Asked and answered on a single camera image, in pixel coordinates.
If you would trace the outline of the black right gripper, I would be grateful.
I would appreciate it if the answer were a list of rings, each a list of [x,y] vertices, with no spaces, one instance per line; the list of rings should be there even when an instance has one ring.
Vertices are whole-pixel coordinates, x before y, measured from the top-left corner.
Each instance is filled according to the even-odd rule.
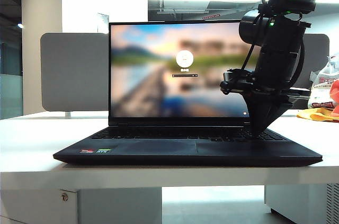
[[[247,77],[245,79],[245,92],[247,94],[245,95],[245,102],[249,111],[251,133],[254,137],[257,137],[273,121],[293,107],[288,98],[308,100],[310,97],[309,89],[298,87],[285,89],[267,88],[257,85],[254,77]],[[288,98],[266,102],[265,99],[259,96]]]

